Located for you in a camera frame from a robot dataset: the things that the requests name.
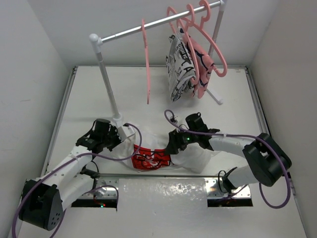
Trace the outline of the white red print t-shirt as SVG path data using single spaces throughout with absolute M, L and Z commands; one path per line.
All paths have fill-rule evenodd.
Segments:
M 115 159 L 123 159 L 132 155 L 141 145 L 140 150 L 133 157 L 122 161 L 128 168 L 149 172 L 155 170 L 173 170 L 184 168 L 190 172 L 201 173 L 212 157 L 218 153 L 205 150 L 197 143 L 190 144 L 184 151 L 179 151 L 176 155 L 166 155 L 164 153 L 168 143 L 167 135 L 158 135 L 147 128 L 140 128 L 142 141 L 140 141 L 139 133 L 125 139 L 117 145 L 109 156 Z

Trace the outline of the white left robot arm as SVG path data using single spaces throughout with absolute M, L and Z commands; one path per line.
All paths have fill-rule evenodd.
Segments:
M 54 229 L 66 208 L 93 188 L 98 174 L 86 165 L 104 148 L 112 150 L 120 143 L 117 128 L 107 119 L 96 119 L 55 169 L 25 182 L 17 217 L 47 231 Z

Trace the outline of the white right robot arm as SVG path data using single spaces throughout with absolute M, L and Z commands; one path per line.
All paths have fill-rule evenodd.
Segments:
M 171 131 L 165 153 L 176 155 L 187 145 L 197 143 L 210 151 L 226 152 L 246 159 L 247 166 L 232 168 L 221 179 L 222 193 L 230 193 L 240 186 L 260 183 L 273 186 L 292 166 L 290 158 L 267 133 L 259 136 L 224 134 L 219 129 L 210 129 L 203 122 L 201 113 L 185 118 L 188 128 L 176 124 L 174 116 L 168 121 L 175 126 Z

